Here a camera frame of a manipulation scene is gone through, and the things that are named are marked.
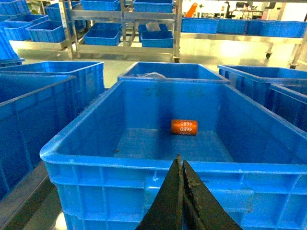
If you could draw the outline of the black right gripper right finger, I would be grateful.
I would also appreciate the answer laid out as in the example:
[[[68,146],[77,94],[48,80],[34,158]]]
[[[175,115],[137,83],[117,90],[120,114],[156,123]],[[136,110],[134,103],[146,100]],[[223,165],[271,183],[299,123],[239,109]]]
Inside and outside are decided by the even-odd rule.
[[[191,165],[183,161],[184,221],[189,230],[240,230]]]

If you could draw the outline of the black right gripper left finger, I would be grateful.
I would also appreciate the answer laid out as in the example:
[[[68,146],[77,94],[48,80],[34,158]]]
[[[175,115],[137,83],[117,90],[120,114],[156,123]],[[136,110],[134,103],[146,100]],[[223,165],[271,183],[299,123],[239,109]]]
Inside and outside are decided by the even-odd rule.
[[[182,229],[183,182],[181,157],[177,155],[169,168],[155,200],[136,229]]]

